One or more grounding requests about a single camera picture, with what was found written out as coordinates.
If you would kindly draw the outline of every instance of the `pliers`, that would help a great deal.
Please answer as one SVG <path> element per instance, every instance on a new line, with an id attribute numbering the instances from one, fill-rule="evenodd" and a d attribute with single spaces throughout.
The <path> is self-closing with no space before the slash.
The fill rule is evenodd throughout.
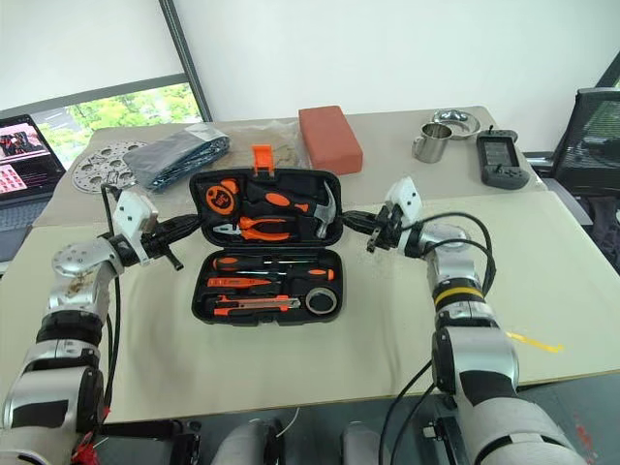
<path id="1" fill-rule="evenodd" d="M 287 223 L 284 218 L 259 218 L 252 219 L 246 216 L 239 218 L 238 225 L 228 223 L 213 228 L 215 233 L 240 235 L 244 239 L 259 239 L 268 241 L 286 240 L 291 237 L 290 232 L 262 232 L 253 227 L 266 223 Z"/>

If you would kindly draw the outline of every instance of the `red sponge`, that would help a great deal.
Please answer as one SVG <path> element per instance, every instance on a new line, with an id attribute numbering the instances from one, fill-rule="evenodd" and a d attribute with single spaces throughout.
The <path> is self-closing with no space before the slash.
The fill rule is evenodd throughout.
<path id="1" fill-rule="evenodd" d="M 340 107 L 301 109 L 299 127 L 312 168 L 336 174 L 361 171 L 361 147 Z"/>

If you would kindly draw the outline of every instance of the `black tool case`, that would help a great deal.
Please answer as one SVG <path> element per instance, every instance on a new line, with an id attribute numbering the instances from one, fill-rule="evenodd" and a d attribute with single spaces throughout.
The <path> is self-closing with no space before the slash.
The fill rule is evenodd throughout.
<path id="1" fill-rule="evenodd" d="M 255 158 L 253 169 L 200 172 L 190 181 L 202 233 L 209 242 L 223 247 L 202 264 L 192 311 L 209 324 L 256 326 L 277 322 L 281 326 L 292 326 L 329 322 L 340 313 L 344 298 L 342 261 L 338 254 L 326 249 L 338 241 L 343 231 L 340 182 L 328 171 L 275 170 L 268 146 L 255 146 Z M 325 237 L 319 238 L 317 232 L 322 222 L 308 216 L 312 207 L 306 213 L 303 210 L 312 202 L 328 205 L 326 186 L 333 195 L 335 214 L 326 227 Z M 216 196 L 222 190 L 227 194 L 219 199 Z M 233 205 L 227 198 L 229 194 L 232 194 Z M 270 202 L 266 200 L 267 194 L 276 196 L 269 197 Z M 283 206 L 280 195 L 292 201 Z M 252 225 L 248 218 L 261 222 Z M 238 228 L 235 233 L 214 231 L 214 228 L 233 230 L 243 222 L 244 235 L 238 233 Z M 266 240 L 263 234 L 278 240 Z M 235 260 L 235 264 L 225 264 Z M 260 274 L 239 273 L 236 268 L 240 267 L 243 271 Z M 219 278 L 229 282 L 216 281 Z M 243 286 L 248 285 L 248 279 L 261 280 L 261 284 L 220 287 L 220 284 L 236 283 L 237 279 L 243 281 Z M 293 304 L 278 306 L 285 297 L 292 299 Z M 262 298 L 269 301 L 265 307 L 260 302 L 255 303 L 261 309 L 238 308 L 238 301 Z M 268 306 L 274 298 L 273 306 Z"/>

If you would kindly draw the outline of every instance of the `office chair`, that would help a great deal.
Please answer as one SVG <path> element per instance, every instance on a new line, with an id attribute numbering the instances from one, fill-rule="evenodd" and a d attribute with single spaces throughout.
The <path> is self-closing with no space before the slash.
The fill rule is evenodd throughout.
<path id="1" fill-rule="evenodd" d="M 548 177 L 574 196 L 620 196 L 620 88 L 577 91 Z"/>
<path id="2" fill-rule="evenodd" d="M 620 88 L 579 89 L 551 169 L 533 168 L 620 272 Z"/>

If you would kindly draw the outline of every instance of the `yellow tape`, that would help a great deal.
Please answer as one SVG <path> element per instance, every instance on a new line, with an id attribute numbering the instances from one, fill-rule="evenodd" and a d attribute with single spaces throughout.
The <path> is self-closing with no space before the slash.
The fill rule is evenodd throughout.
<path id="1" fill-rule="evenodd" d="M 437 297 L 435 298 L 435 305 L 441 302 L 444 298 L 450 297 L 451 295 L 455 295 L 455 294 L 472 294 L 472 295 L 477 295 L 480 298 L 484 298 L 484 295 L 482 295 L 482 293 L 478 289 L 464 288 L 464 287 L 463 288 L 452 288 L 452 289 L 443 291 L 441 294 L 437 295 Z"/>
<path id="2" fill-rule="evenodd" d="M 562 344 L 559 344 L 557 346 L 549 346 L 547 344 L 543 344 L 540 341 L 537 341 L 536 339 L 531 339 L 531 338 L 526 337 L 526 336 L 524 336 L 522 334 L 516 334 L 515 332 L 507 332 L 506 331 L 506 335 L 510 339 L 514 339 L 515 341 L 519 341 L 519 342 L 522 342 L 524 344 L 529 344 L 529 345 L 537 347 L 539 349 L 543 349 L 544 351 L 552 352 L 553 354 L 557 354 L 558 352 L 561 352 L 561 351 L 564 350 L 564 346 Z"/>

